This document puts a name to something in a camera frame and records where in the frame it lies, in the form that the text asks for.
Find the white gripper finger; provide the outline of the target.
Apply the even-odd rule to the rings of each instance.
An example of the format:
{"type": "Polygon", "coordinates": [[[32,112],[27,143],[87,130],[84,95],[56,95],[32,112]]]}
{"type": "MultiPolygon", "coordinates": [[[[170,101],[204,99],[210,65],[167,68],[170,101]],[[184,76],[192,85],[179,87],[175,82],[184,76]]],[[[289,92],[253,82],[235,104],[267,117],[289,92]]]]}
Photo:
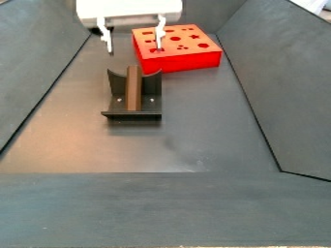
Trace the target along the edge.
{"type": "Polygon", "coordinates": [[[155,27],[155,41],[156,50],[162,49],[162,38],[166,36],[164,26],[166,26],[166,16],[158,15],[159,23],[155,27]]]}
{"type": "Polygon", "coordinates": [[[106,47],[108,53],[112,53],[112,40],[111,40],[111,31],[106,26],[106,18],[98,17],[98,27],[102,31],[102,40],[106,42],[106,47]]]}

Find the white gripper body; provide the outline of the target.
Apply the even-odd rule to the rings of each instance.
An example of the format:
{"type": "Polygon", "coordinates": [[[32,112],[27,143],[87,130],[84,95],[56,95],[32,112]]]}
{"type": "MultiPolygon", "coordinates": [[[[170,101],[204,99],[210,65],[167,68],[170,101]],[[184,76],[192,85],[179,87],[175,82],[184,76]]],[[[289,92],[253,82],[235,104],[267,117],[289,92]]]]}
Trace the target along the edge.
{"type": "Polygon", "coordinates": [[[76,0],[76,13],[88,28],[154,24],[162,17],[176,22],[183,7],[183,0],[76,0]]]}

